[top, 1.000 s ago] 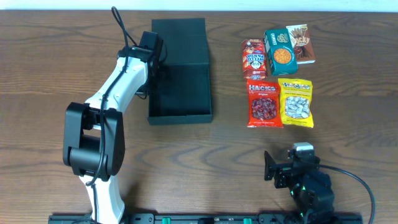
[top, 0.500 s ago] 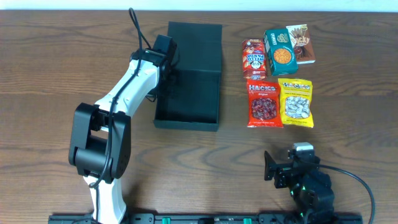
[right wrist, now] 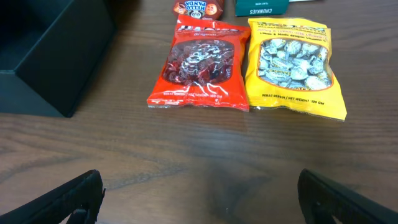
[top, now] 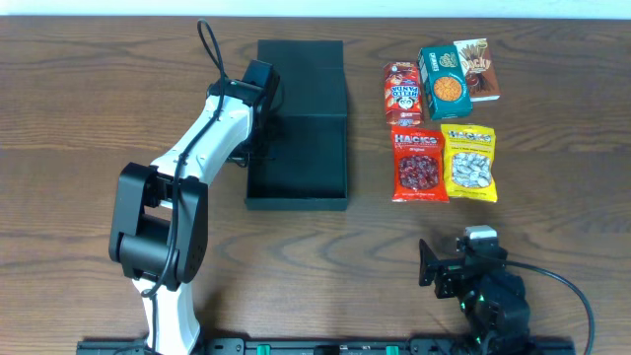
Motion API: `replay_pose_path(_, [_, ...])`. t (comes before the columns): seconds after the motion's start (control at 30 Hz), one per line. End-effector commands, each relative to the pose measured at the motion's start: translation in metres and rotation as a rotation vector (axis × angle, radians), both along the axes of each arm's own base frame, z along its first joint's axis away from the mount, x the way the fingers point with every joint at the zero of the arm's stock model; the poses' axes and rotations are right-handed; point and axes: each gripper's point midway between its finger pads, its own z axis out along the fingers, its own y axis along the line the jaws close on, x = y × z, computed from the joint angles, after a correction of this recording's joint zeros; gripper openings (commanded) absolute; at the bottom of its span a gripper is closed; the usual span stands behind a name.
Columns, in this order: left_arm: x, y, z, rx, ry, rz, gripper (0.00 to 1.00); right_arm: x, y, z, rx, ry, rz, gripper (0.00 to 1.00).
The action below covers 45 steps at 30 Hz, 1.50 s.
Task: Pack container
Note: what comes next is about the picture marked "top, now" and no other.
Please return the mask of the black gift box with lid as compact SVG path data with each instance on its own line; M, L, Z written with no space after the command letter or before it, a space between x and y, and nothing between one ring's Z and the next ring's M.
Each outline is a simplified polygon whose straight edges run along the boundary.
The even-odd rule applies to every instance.
M262 39L280 84L247 167L249 210L344 211L348 101L340 40Z

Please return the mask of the teal cookies box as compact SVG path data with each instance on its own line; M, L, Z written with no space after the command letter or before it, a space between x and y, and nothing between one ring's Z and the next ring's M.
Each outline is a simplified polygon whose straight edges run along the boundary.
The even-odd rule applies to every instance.
M470 115L472 102L453 44L421 48L418 65L432 120Z

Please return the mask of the brown Pocky box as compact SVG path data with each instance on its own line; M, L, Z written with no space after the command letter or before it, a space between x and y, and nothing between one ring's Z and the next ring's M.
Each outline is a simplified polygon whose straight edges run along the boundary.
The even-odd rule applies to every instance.
M471 101L475 103L498 100L501 91L487 39L457 40L454 46Z

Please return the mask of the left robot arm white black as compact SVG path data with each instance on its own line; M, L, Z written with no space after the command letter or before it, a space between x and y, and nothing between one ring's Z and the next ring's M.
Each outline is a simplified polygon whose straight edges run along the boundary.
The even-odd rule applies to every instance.
M208 246L208 188L223 165L246 164L280 77L253 60L240 80L221 77L180 140L151 165L120 173L108 254L143 299L149 333L120 353L190 354L201 333L191 281Z

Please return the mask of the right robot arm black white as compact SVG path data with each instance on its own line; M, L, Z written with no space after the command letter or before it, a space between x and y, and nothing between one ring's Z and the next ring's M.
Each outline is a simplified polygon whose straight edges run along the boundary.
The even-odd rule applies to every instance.
M526 349L530 308L521 277L506 270L508 253L496 237L456 241L460 258L439 259L421 240L419 285L439 299L456 298L470 334L454 354L510 354Z

